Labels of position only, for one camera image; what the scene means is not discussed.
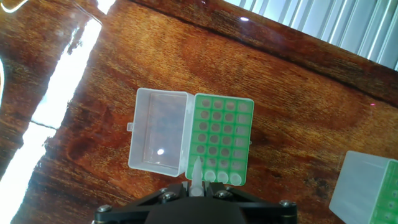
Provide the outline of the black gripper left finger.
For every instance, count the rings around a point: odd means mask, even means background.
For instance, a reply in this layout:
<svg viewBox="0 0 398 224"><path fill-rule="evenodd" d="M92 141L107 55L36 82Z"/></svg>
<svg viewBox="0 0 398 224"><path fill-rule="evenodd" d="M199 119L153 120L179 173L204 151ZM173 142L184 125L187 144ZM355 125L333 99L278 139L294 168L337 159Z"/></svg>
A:
<svg viewBox="0 0 398 224"><path fill-rule="evenodd" d="M188 197L189 186L188 182L170 184L122 207L101 205L94 212L94 223L144 223L151 210Z"/></svg>

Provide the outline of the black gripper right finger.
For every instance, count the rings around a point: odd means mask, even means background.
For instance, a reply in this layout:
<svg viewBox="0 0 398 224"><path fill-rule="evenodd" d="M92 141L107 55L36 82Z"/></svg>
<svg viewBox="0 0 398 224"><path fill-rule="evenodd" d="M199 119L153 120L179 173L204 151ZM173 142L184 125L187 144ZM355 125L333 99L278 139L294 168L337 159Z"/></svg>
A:
<svg viewBox="0 0 398 224"><path fill-rule="evenodd" d="M291 200L269 202L220 182L204 182L205 196L237 205L248 223L297 224L297 204Z"/></svg>

